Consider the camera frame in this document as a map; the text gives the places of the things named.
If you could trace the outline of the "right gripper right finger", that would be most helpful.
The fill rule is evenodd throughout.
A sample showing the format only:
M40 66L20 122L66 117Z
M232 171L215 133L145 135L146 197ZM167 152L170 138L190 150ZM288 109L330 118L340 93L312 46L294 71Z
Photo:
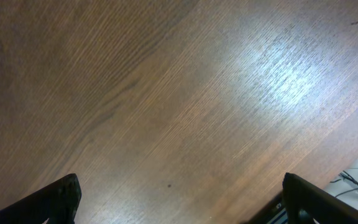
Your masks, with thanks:
M285 174L282 196L289 224L358 224L358 210L296 174Z

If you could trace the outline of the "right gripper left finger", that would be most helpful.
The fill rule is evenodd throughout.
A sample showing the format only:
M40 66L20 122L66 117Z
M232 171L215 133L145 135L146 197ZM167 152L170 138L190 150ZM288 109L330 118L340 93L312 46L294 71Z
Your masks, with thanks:
M0 210L0 223L73 224L81 200L76 174L68 174Z

